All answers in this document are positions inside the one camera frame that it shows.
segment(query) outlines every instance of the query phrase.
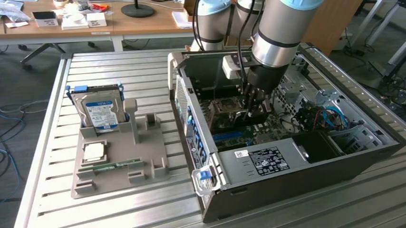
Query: blue expansion slot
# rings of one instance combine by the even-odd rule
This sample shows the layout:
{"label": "blue expansion slot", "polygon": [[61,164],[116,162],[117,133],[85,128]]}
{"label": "blue expansion slot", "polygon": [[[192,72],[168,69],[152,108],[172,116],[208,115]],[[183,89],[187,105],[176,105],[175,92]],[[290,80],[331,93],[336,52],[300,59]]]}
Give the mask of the blue expansion slot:
{"label": "blue expansion slot", "polygon": [[226,134],[216,134],[214,135],[214,141],[220,141],[231,138],[236,138],[242,136],[242,132],[231,132]]}

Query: white box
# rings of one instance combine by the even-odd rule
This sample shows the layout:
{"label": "white box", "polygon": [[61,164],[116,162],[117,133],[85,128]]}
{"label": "white box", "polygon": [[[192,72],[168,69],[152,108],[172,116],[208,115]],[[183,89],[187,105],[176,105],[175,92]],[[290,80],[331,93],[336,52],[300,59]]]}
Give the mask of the white box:
{"label": "white box", "polygon": [[88,22],[80,13],[63,16],[63,30],[87,29],[88,27]]}
{"label": "white box", "polygon": [[32,12],[39,27],[59,26],[55,12]]}
{"label": "white box", "polygon": [[88,13],[87,21],[89,27],[101,27],[107,26],[104,13]]}

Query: hard drive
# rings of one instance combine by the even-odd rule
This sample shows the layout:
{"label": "hard drive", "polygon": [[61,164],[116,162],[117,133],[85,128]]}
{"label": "hard drive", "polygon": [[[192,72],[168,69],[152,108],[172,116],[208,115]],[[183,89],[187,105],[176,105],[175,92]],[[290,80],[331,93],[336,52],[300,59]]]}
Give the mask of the hard drive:
{"label": "hard drive", "polygon": [[81,126],[95,127],[97,133],[113,131],[127,121],[123,106],[123,85],[75,86],[67,95],[76,107]]}

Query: lamp base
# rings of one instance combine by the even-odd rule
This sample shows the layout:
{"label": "lamp base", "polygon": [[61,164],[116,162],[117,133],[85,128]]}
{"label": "lamp base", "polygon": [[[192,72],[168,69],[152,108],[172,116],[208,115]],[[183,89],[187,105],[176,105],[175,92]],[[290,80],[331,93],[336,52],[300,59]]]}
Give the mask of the lamp base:
{"label": "lamp base", "polygon": [[121,13],[132,18],[145,18],[155,13],[155,10],[145,5],[139,5],[139,7],[135,8],[135,4],[129,4],[121,7]]}

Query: white sticker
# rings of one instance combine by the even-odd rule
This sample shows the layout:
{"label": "white sticker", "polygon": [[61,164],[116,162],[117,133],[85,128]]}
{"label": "white sticker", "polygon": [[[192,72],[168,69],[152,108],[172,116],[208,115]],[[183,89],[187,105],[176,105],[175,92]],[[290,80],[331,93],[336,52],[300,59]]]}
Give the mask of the white sticker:
{"label": "white sticker", "polygon": [[236,158],[248,156],[248,151],[247,151],[247,150],[235,151],[234,153],[235,153],[235,157],[236,157]]}
{"label": "white sticker", "polygon": [[25,21],[24,22],[19,22],[19,23],[5,23],[5,26],[8,28],[20,27],[20,26],[24,26],[24,25],[28,25],[28,23]]}
{"label": "white sticker", "polygon": [[95,128],[105,130],[119,125],[115,113],[111,111],[113,107],[112,101],[91,102],[85,106]]}
{"label": "white sticker", "polygon": [[109,32],[92,32],[92,35],[109,35]]}

